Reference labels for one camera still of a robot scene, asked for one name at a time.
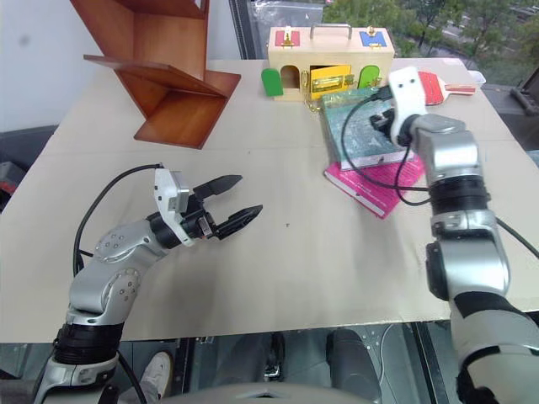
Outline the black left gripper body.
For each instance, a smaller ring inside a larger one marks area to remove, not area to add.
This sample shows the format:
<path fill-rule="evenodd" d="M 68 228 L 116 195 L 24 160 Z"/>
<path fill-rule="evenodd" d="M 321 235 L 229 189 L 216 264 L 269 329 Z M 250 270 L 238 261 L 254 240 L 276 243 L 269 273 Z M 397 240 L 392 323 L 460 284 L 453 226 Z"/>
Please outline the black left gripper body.
<path fill-rule="evenodd" d="M 182 214 L 182 228 L 191 239 L 220 238 L 213 217 L 195 195 L 189 197 L 187 209 Z"/>

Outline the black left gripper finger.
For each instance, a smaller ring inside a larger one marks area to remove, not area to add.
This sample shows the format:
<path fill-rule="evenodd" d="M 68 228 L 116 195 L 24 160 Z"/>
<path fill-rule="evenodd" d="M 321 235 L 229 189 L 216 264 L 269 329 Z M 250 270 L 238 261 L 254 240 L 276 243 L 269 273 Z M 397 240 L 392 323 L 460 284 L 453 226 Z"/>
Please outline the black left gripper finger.
<path fill-rule="evenodd" d="M 262 209 L 262 205 L 255 205 L 230 215 L 226 221 L 216 227 L 216 237 L 223 240 L 242 230 L 259 215 Z"/>
<path fill-rule="evenodd" d="M 193 188 L 193 193 L 197 199 L 206 199 L 210 196 L 219 195 L 227 192 L 243 179 L 242 175 L 228 174 L 211 181 L 203 183 Z"/>

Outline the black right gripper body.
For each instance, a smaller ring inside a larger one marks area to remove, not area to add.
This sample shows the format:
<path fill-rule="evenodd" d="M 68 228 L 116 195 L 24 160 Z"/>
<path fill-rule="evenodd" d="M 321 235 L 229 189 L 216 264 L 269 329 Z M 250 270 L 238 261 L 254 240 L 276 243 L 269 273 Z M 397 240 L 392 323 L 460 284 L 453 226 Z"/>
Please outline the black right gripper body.
<path fill-rule="evenodd" d="M 381 132 L 385 136 L 391 135 L 391 128 L 395 118 L 395 110 L 387 109 L 381 113 L 372 115 L 369 118 L 374 130 Z"/>

